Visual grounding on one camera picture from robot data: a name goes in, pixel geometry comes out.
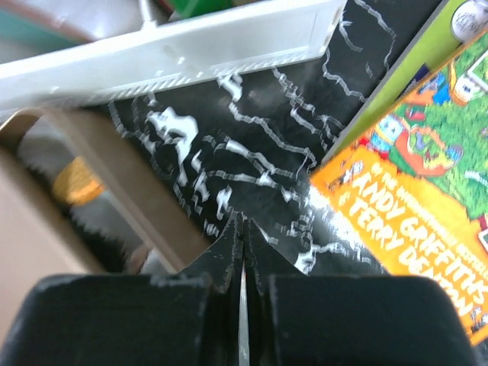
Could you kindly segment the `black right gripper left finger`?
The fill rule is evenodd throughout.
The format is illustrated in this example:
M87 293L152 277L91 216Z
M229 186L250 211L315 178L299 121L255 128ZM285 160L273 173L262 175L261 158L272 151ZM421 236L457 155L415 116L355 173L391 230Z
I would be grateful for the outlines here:
M235 365L243 219L175 275L64 274L37 282L3 365Z

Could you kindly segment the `small orange round biscuit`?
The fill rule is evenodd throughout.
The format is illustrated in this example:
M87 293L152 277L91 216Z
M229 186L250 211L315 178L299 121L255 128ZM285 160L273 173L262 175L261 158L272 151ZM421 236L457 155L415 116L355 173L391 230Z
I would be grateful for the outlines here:
M53 196L72 206L87 204L104 191L104 185L81 156L63 168L52 184Z

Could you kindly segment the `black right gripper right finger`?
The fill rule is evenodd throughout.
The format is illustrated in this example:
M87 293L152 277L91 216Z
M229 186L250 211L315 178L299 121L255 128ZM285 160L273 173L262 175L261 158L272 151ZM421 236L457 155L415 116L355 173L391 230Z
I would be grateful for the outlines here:
M485 365L433 280L307 276L243 224L252 365Z

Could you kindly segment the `rose gold tin lid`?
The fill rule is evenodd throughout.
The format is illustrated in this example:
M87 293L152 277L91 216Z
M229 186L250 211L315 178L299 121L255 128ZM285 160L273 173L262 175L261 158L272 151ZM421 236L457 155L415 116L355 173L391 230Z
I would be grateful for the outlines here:
M105 269L16 158L1 150L1 253L51 274Z

